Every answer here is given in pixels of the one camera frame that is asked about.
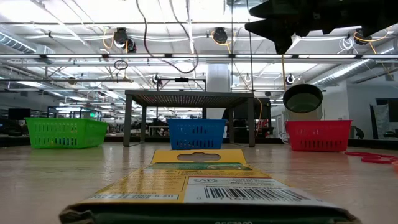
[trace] cardboard box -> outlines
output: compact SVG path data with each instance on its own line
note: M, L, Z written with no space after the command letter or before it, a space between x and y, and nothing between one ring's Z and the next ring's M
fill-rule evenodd
M360 221L246 164L241 150L156 151L151 165L68 206L62 223Z

